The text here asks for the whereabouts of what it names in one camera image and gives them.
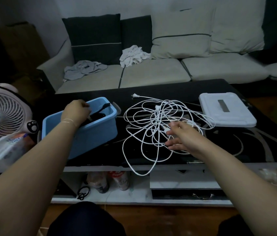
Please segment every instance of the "bracelet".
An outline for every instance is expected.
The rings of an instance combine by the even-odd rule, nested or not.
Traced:
[[[66,122],[65,120],[70,120],[77,127],[75,122],[72,119],[69,119],[69,118],[63,119],[63,121],[61,121],[61,122]]]

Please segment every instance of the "drawer handle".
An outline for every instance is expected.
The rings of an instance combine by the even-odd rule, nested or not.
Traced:
[[[214,197],[214,194],[211,194],[211,196],[210,197],[198,197],[196,194],[192,194],[193,196],[195,196],[196,198],[198,198],[198,199],[211,199],[211,198],[213,198]]]

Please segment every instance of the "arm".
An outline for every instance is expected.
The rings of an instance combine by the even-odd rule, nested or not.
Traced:
[[[37,235],[66,165],[73,136],[90,111],[83,100],[66,106],[40,143],[0,175],[0,235]]]
[[[202,160],[256,236],[277,236],[277,188],[184,122],[171,122],[170,150],[185,150]]]

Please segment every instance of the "gray towel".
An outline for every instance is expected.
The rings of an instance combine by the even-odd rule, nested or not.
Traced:
[[[98,63],[96,61],[92,62],[89,60],[80,60],[72,67],[65,67],[64,68],[64,79],[67,80],[76,80],[80,79],[85,75],[90,75],[97,73],[99,71],[105,70],[108,68],[107,65]]]

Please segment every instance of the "dark gray pillow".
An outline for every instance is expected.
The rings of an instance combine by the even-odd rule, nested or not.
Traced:
[[[133,45],[150,53],[152,49],[152,19],[149,16],[121,20],[122,49]]]
[[[62,19],[69,34],[74,61],[120,64],[120,14]]]

